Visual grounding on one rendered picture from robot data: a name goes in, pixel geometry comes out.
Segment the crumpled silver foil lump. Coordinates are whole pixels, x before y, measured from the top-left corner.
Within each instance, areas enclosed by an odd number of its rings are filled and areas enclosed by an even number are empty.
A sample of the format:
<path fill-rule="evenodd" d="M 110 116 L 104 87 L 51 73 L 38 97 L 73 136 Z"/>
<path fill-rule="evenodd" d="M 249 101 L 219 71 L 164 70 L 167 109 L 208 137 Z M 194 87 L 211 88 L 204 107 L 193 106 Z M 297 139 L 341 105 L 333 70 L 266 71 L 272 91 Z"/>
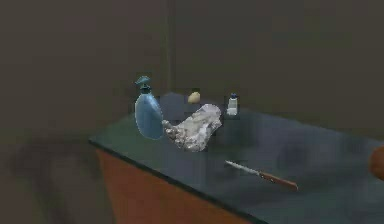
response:
<path fill-rule="evenodd" d="M 201 152 L 212 134 L 222 126 L 221 110 L 213 104 L 204 104 L 178 125 L 163 120 L 166 136 L 180 149 Z"/>

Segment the white shaker with blue cap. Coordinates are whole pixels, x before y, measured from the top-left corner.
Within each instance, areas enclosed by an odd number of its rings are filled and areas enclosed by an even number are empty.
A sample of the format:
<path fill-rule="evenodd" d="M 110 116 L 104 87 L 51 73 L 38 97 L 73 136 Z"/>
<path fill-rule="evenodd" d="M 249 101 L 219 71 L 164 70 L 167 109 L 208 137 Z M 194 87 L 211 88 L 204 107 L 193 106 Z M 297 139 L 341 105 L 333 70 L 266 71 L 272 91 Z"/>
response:
<path fill-rule="evenodd" d="M 228 99 L 227 114 L 230 116 L 236 116 L 238 113 L 238 100 L 237 95 L 232 93 Z"/>

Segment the blue soap dispenser bottle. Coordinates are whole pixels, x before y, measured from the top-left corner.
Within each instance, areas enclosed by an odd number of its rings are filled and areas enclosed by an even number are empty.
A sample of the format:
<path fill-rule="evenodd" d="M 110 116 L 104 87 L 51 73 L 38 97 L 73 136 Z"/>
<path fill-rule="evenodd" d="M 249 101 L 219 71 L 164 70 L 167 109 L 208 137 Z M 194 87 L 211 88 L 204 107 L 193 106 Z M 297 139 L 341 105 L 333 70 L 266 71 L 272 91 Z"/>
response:
<path fill-rule="evenodd" d="M 163 136 L 163 114 L 149 82 L 148 76 L 141 76 L 135 82 L 140 94 L 135 101 L 134 116 L 139 132 L 145 138 L 158 140 Z"/>

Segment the brown counter with dark top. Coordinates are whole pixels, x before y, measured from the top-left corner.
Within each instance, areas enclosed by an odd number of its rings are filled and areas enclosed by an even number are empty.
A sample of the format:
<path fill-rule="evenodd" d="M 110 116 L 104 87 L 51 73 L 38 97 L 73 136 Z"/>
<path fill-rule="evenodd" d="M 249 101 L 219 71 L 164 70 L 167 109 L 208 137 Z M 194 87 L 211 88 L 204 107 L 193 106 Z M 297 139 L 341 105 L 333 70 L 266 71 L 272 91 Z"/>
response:
<path fill-rule="evenodd" d="M 91 143 L 178 190 L 268 224 L 384 224 L 384 182 L 368 170 L 379 141 L 242 109 L 201 152 L 149 140 L 127 116 Z"/>

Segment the brown round object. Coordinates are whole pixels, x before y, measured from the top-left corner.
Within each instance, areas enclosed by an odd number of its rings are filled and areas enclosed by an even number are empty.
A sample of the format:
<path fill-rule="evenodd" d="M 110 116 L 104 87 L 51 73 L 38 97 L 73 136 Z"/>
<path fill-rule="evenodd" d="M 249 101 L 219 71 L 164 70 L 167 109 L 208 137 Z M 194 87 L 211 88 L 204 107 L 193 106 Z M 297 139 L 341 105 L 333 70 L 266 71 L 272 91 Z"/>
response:
<path fill-rule="evenodd" d="M 384 146 L 372 151 L 369 158 L 369 171 L 373 176 L 384 181 Z"/>

